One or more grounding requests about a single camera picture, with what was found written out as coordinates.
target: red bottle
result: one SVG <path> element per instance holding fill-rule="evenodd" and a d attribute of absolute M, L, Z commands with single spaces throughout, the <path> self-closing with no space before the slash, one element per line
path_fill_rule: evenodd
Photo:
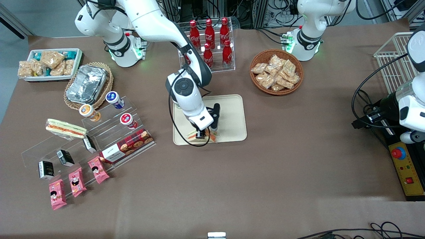
<path fill-rule="evenodd" d="M 205 51 L 204 51 L 204 62 L 211 68 L 214 64 L 213 62 L 213 55 L 210 49 L 210 45 L 208 43 L 205 43 Z"/>
<path fill-rule="evenodd" d="M 199 31 L 196 28 L 195 20 L 190 21 L 190 41 L 195 46 L 195 48 L 200 51 L 201 50 L 201 41 L 199 39 Z"/>
<path fill-rule="evenodd" d="M 225 40 L 223 48 L 223 67 L 232 67 L 232 49 L 230 48 L 230 41 Z"/>
<path fill-rule="evenodd" d="M 213 27 L 211 26 L 213 20 L 208 18 L 206 23 L 207 28 L 205 29 L 205 41 L 210 45 L 211 49 L 215 49 L 215 33 Z"/>
<path fill-rule="evenodd" d="M 227 25 L 229 20 L 227 17 L 221 19 L 221 28 L 220 28 L 220 46 L 224 47 L 224 42 L 229 39 L 229 26 Z"/>

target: white tray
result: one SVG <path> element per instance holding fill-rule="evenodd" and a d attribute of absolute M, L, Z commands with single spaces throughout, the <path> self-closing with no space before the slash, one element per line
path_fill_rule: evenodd
<path fill-rule="evenodd" d="M 217 143 L 243 141 L 247 137 L 244 103 L 238 94 L 206 96 L 202 98 L 206 107 L 213 108 L 215 103 L 220 104 L 220 118 L 218 119 Z M 182 110 L 173 106 L 173 119 L 180 133 L 185 137 L 194 130 L 186 119 Z M 176 145 L 187 145 L 173 127 L 173 142 Z"/>
<path fill-rule="evenodd" d="M 72 76 L 77 72 L 82 57 L 82 51 L 78 48 L 61 48 L 61 49 L 41 49 L 41 50 L 32 50 L 28 55 L 27 61 L 30 61 L 34 58 L 36 53 L 40 53 L 42 51 L 76 51 L 77 55 L 75 56 L 75 63 L 72 68 L 72 72 L 70 75 L 66 76 L 43 76 L 43 77 L 26 77 L 24 80 L 28 82 L 46 82 L 46 81 L 61 81 L 61 80 L 69 80 Z"/>

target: white container lid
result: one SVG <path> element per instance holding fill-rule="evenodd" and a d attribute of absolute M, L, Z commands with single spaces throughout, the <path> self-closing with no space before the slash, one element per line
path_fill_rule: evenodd
<path fill-rule="evenodd" d="M 119 120 L 125 126 L 131 125 L 133 123 L 133 116 L 131 116 L 129 113 L 124 113 L 121 115 Z"/>
<path fill-rule="evenodd" d="M 93 106 L 89 104 L 82 105 L 79 110 L 80 114 L 84 117 L 90 116 L 91 114 L 93 114 L 93 111 Z"/>
<path fill-rule="evenodd" d="M 105 100 L 110 104 L 115 104 L 119 100 L 119 94 L 116 91 L 110 91 L 106 94 Z"/>

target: clear acrylic shelf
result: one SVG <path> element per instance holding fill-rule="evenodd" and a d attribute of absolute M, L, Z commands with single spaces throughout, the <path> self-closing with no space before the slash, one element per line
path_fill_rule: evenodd
<path fill-rule="evenodd" d="M 92 122 L 87 118 L 82 120 L 84 127 L 88 130 L 88 136 L 93 140 L 93 143 L 97 149 L 95 153 L 90 153 L 84 145 L 82 139 L 74 139 L 72 141 L 66 140 L 59 136 L 51 136 L 50 138 L 40 142 L 34 147 L 22 152 L 22 159 L 25 168 L 31 177 L 39 178 L 38 162 L 47 161 L 53 163 L 55 177 L 51 180 L 40 179 L 46 184 L 46 192 L 48 193 L 47 185 L 56 180 L 62 179 L 65 187 L 66 198 L 72 196 L 71 186 L 69 183 L 68 175 L 79 167 L 82 168 L 83 179 L 85 186 L 91 185 L 95 182 L 93 172 L 91 171 L 88 162 L 101 154 L 101 151 L 108 148 L 109 146 L 123 140 L 125 137 L 136 133 L 138 130 L 144 128 L 142 121 L 138 114 L 135 113 L 136 108 L 130 102 L 127 97 L 122 97 L 125 101 L 125 106 L 122 109 L 116 109 L 113 105 L 108 105 L 98 112 L 101 114 L 101 119 L 97 122 Z M 132 114 L 134 120 L 137 121 L 138 127 L 130 130 L 127 126 L 120 123 L 119 118 L 123 113 Z M 139 147 L 135 152 L 128 155 L 124 159 L 114 164 L 103 163 L 105 171 L 107 173 L 112 172 L 121 165 L 127 163 L 134 157 L 143 153 L 147 149 L 154 146 L 155 141 L 151 141 L 142 147 Z M 68 151 L 75 163 L 72 167 L 63 166 L 56 152 L 60 149 Z"/>
<path fill-rule="evenodd" d="M 230 47 L 232 48 L 232 64 L 230 68 L 224 68 L 223 67 L 223 49 L 220 47 L 220 28 L 221 28 L 221 19 L 213 19 L 212 22 L 215 33 L 215 49 L 212 49 L 211 52 L 213 53 L 213 67 L 211 68 L 211 72 L 221 72 L 221 71 L 234 71 L 236 69 L 235 64 L 235 44 L 233 41 L 233 26 L 232 26 L 232 20 L 230 17 L 227 18 L 229 23 L 227 24 L 229 26 L 229 40 L 230 40 Z M 205 44 L 205 28 L 206 28 L 206 20 L 199 20 L 196 21 L 196 27 L 199 30 L 199 39 L 201 40 L 201 50 L 198 51 L 198 53 L 201 55 L 202 58 L 204 58 L 204 44 Z M 187 23 L 177 23 L 183 31 L 186 33 L 187 37 L 190 39 L 190 24 Z M 184 56 L 181 54 L 180 51 L 177 51 L 179 53 L 178 59 L 180 61 L 180 67 L 182 67 L 186 61 L 184 59 Z"/>

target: wicker basket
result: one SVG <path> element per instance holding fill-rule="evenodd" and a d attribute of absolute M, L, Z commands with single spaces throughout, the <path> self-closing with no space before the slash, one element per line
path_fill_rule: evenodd
<path fill-rule="evenodd" d="M 97 109 L 105 101 L 106 94 L 112 90 L 113 75 L 112 75 L 111 69 L 106 64 L 99 63 L 99 62 L 92 62 L 92 63 L 88 63 L 87 65 L 104 68 L 108 72 L 108 75 L 109 75 L 106 78 L 105 84 L 103 85 L 103 89 L 102 89 L 102 92 L 99 96 L 99 99 L 92 105 L 95 109 Z M 75 75 L 69 81 L 68 85 L 65 88 L 65 92 L 63 94 L 63 99 L 64 99 L 66 105 L 69 106 L 71 109 L 74 109 L 74 110 L 79 110 L 79 108 L 82 106 L 82 104 L 69 101 L 68 98 L 66 98 L 66 91 L 71 86 L 71 84 L 74 82 L 74 79 L 77 76 L 77 74 L 78 74 L 78 71 L 77 71 L 77 73 L 75 73 Z"/>
<path fill-rule="evenodd" d="M 278 57 L 280 57 L 281 59 L 285 59 L 285 60 L 290 60 L 295 66 L 296 66 L 296 70 L 295 72 L 298 73 L 298 76 L 300 77 L 300 81 L 294 85 L 294 88 L 292 89 L 283 89 L 281 91 L 272 91 L 269 89 L 264 88 L 263 86 L 261 86 L 258 81 L 255 78 L 255 74 L 251 71 L 252 68 L 254 68 L 255 65 L 257 65 L 258 63 L 269 63 L 269 60 L 272 58 L 272 56 L 276 54 Z M 300 87 L 303 78 L 304 78 L 304 71 L 303 71 L 303 66 L 301 65 L 300 61 L 294 57 L 293 55 L 287 53 L 284 50 L 279 50 L 279 49 L 269 49 L 269 50 L 265 50 L 262 51 L 260 53 L 258 53 L 254 59 L 251 62 L 251 67 L 249 68 L 249 74 L 251 76 L 252 82 L 262 91 L 272 94 L 272 95 L 284 95 L 284 94 L 289 94 L 293 91 L 295 91 L 298 87 Z"/>

